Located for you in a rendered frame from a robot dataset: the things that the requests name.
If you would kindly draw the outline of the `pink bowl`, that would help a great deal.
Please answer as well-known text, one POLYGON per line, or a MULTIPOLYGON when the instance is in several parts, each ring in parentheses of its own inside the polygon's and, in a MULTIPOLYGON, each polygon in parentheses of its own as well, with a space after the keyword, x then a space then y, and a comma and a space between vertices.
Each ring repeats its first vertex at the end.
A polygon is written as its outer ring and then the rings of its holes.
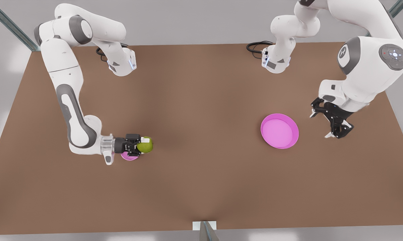
POLYGON ((261 122, 261 136, 268 145, 277 149, 288 149, 299 139, 296 122, 285 114, 270 114, 261 122))

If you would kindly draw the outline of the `green apple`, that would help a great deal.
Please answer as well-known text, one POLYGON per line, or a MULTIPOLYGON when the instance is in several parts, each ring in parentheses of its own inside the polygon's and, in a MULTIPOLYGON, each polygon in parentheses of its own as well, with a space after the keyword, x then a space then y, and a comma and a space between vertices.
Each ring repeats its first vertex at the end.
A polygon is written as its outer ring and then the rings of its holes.
POLYGON ((153 150, 153 141, 148 136, 143 136, 140 139, 140 142, 136 145, 138 151, 141 153, 149 153, 153 150))

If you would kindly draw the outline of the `silver frame post with foot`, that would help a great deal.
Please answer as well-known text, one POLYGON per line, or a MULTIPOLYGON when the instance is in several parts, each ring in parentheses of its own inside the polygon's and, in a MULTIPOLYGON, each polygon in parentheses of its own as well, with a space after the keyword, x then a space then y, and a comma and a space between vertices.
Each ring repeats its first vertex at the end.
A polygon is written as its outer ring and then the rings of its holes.
POLYGON ((219 241, 216 221, 194 221, 192 230, 199 231, 199 241, 219 241))

